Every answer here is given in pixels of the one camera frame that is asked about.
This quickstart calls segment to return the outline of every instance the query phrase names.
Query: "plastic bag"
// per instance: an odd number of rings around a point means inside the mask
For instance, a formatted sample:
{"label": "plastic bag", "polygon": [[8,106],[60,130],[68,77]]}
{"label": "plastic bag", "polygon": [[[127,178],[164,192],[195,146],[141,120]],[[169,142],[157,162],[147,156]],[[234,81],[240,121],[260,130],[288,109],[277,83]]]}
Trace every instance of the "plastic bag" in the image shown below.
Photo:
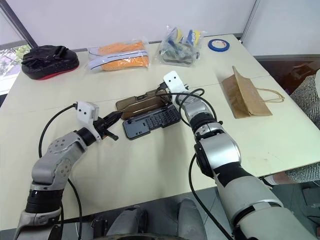
{"label": "plastic bag", "polygon": [[191,66],[200,57],[204,32],[191,29],[184,37],[181,29],[167,26],[167,33],[159,45],[155,59],[163,64]]}
{"label": "plastic bag", "polygon": [[149,54],[142,40],[116,42],[88,49],[88,68],[93,71],[115,71],[132,67],[148,67]]}

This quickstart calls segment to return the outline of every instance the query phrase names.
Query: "blue tape roll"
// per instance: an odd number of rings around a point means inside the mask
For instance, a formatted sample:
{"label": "blue tape roll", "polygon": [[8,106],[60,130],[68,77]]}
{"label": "blue tape roll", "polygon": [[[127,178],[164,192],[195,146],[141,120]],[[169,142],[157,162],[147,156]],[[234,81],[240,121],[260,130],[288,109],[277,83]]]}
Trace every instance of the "blue tape roll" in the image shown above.
{"label": "blue tape roll", "polygon": [[[213,44],[212,44],[213,42],[221,42],[221,43],[223,43],[224,47],[213,46]],[[208,47],[211,50],[216,51],[216,52],[225,52],[225,51],[227,51],[229,49],[230,44],[227,41],[223,40],[223,39],[212,39],[212,40],[209,41]]]}

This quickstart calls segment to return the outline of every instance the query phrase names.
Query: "brown paper bag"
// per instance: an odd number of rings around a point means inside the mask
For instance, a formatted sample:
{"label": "brown paper bag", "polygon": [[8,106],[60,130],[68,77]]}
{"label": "brown paper bag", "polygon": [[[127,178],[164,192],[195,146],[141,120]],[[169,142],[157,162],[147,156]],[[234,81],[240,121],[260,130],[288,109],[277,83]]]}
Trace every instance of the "brown paper bag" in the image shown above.
{"label": "brown paper bag", "polygon": [[[265,104],[268,101],[264,101],[261,98],[251,80],[241,76],[234,66],[232,66],[232,69],[234,75],[223,80],[222,85],[234,117],[241,119],[250,116],[271,116],[272,113]],[[282,102],[284,101],[284,97],[280,93],[273,90],[270,91],[278,94],[280,96],[279,99]]]}

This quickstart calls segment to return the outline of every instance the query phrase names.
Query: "white wall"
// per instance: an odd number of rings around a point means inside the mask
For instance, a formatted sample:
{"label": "white wall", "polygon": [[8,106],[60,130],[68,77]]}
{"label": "white wall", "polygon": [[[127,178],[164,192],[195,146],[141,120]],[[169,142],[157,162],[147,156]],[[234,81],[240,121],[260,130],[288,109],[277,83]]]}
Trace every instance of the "white wall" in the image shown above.
{"label": "white wall", "polygon": [[320,0],[260,0],[242,42],[253,56],[320,54]]}
{"label": "white wall", "polygon": [[255,0],[7,0],[38,45],[70,49],[146,37],[159,41],[166,25],[242,33]]}
{"label": "white wall", "polygon": [[23,40],[5,14],[0,10],[0,45]]}

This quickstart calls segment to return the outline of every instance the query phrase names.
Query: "orange item in plastic bag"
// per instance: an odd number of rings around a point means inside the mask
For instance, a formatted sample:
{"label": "orange item in plastic bag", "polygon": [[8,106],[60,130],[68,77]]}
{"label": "orange item in plastic bag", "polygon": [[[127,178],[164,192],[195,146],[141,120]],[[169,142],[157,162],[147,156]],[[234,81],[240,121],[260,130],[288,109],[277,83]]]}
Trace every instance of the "orange item in plastic bag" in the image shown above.
{"label": "orange item in plastic bag", "polygon": [[116,53],[123,53],[123,52],[130,52],[130,51],[137,51],[137,50],[144,50],[144,49],[145,49],[145,45],[142,41],[138,41],[132,44],[116,42],[114,44],[100,47],[98,49],[98,53],[101,56],[104,56],[108,54],[116,54]]}
{"label": "orange item in plastic bag", "polygon": [[114,71],[132,67],[148,67],[148,64],[149,57],[137,56],[108,62],[106,64],[101,65],[101,69],[104,71]]}

